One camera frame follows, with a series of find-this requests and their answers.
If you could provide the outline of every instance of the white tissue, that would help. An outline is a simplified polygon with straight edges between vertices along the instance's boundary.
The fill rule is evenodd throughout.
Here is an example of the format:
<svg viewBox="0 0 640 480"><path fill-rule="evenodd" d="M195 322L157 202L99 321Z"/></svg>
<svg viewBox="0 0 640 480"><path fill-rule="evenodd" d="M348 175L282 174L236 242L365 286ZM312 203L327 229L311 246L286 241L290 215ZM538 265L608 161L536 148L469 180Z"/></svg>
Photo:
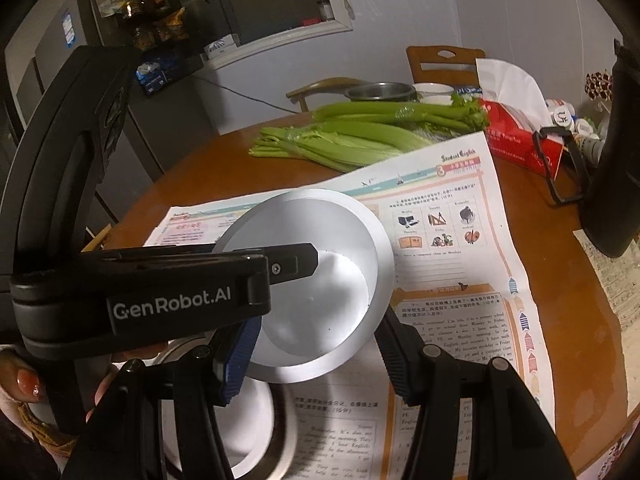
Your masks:
<svg viewBox="0 0 640 480"><path fill-rule="evenodd" d="M519 110L535 130L553 126L536 80L518 66L498 59L477 59L482 98Z"/></svg>

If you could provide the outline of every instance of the small white bowl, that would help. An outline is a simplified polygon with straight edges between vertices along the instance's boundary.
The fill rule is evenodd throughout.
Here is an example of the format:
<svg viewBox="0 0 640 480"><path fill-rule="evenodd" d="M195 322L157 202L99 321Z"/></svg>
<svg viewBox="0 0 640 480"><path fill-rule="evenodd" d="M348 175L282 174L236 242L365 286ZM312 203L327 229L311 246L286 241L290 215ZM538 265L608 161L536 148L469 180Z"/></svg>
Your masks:
<svg viewBox="0 0 640 480"><path fill-rule="evenodd" d="M418 92L421 103L433 105L450 105L451 94L456 91L453 86L441 83L416 83L414 88Z"/></svg>
<svg viewBox="0 0 640 480"><path fill-rule="evenodd" d="M207 339L199 338L175 341L156 359L156 364L176 361L189 350L206 343ZM271 443L275 414L269 385L245 377L240 393L229 405L215 406L214 410L231 472L234 478L240 478L256 467ZM172 400L162 401L162 440L167 459L182 469Z"/></svg>

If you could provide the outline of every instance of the stainless steel pot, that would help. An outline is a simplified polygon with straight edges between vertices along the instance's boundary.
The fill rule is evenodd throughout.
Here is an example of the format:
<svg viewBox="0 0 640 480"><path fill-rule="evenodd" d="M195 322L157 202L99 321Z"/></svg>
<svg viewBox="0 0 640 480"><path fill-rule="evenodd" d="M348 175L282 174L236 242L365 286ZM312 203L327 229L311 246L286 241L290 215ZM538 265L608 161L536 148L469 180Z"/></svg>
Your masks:
<svg viewBox="0 0 640 480"><path fill-rule="evenodd" d="M366 83L353 86L345 93L351 101L415 101L415 88L405 83Z"/></svg>

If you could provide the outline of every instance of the fingernail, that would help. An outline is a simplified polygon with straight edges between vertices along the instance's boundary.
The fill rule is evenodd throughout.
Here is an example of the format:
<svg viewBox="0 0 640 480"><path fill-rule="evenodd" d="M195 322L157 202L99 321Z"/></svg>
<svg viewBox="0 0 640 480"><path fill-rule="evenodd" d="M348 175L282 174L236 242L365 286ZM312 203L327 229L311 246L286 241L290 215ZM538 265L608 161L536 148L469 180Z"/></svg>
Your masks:
<svg viewBox="0 0 640 480"><path fill-rule="evenodd" d="M27 397L35 400L40 399L40 379L32 370L22 368L18 370L18 388Z"/></svg>

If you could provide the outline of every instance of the wall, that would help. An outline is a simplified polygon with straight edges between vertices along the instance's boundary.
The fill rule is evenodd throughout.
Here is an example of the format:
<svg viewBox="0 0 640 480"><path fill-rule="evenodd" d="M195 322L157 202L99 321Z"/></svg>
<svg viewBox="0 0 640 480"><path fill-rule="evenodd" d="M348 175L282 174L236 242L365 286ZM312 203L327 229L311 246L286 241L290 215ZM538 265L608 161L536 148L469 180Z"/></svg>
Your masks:
<svg viewBox="0 0 640 480"><path fill-rule="evenodd" d="M196 76L296 110L286 92L332 76L412 82L405 49L411 44L460 45L454 0L348 0L353 30L281 46ZM207 113L221 133L285 115L204 81L197 82ZM311 107L340 99L314 96Z"/></svg>
<svg viewBox="0 0 640 480"><path fill-rule="evenodd" d="M22 21L5 48L6 70L14 96L44 31L49 27L49 23L64 1L39 0Z"/></svg>
<svg viewBox="0 0 640 480"><path fill-rule="evenodd" d="M456 0L462 43L529 72L547 98L586 101L586 73L611 72L621 38L596 0Z"/></svg>

